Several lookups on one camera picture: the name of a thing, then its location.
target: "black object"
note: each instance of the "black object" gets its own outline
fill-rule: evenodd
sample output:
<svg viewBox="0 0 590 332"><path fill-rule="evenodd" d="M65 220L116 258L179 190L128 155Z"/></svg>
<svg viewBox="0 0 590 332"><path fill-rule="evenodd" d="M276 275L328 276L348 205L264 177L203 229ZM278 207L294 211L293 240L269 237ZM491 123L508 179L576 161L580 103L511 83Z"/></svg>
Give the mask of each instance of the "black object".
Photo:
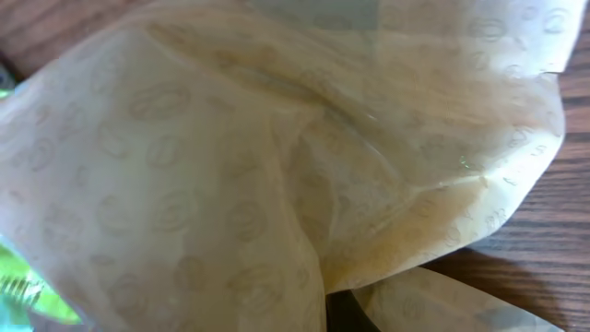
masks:
<svg viewBox="0 0 590 332"><path fill-rule="evenodd" d="M381 332L360 307L350 290L325 299L328 332Z"/></svg>

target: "wrapping paper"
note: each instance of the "wrapping paper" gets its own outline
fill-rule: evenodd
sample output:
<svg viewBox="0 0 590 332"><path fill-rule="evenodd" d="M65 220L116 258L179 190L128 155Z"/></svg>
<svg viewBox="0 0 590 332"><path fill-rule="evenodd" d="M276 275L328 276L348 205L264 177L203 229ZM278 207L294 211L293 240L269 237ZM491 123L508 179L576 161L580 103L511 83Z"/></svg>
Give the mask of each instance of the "wrapping paper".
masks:
<svg viewBox="0 0 590 332"><path fill-rule="evenodd" d="M555 73L583 12L146 7L3 103L0 232L103 331L324 331L325 294L345 289L380 294L365 307L383 331L559 330L397 274L496 231L548 167L564 135Z"/></svg>

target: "wood grain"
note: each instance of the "wood grain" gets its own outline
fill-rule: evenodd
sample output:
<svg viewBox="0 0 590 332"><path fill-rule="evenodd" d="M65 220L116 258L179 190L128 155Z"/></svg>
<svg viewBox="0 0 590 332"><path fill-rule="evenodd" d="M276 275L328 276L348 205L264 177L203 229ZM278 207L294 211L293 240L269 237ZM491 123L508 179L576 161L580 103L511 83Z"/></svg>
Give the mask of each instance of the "wood grain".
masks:
<svg viewBox="0 0 590 332"><path fill-rule="evenodd" d="M28 76L149 0L0 0L0 50ZM560 78L568 135L507 225L427 265L568 331L590 331L590 12Z"/></svg>

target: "food wrapper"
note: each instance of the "food wrapper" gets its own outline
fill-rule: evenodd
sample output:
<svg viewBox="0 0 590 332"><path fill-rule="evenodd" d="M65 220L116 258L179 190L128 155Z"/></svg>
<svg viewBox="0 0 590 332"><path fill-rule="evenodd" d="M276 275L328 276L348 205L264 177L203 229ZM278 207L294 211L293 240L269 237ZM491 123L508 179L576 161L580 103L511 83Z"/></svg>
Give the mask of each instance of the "food wrapper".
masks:
<svg viewBox="0 0 590 332"><path fill-rule="evenodd" d="M548 167L583 12L145 7L3 103L0 233L102 331L325 331L325 295L363 287L383 331L559 330L404 271L498 230Z"/></svg>

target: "brown wooden surface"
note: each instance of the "brown wooden surface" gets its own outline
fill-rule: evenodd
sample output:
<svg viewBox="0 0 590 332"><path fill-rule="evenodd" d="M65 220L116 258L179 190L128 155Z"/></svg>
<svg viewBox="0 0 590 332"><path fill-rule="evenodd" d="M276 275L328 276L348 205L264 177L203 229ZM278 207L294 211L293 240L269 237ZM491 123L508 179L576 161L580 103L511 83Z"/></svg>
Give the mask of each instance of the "brown wooden surface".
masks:
<svg viewBox="0 0 590 332"><path fill-rule="evenodd" d="M0 52L24 76L149 0L0 0ZM505 227L428 267L539 315L590 331L590 12L561 76L565 144Z"/></svg>

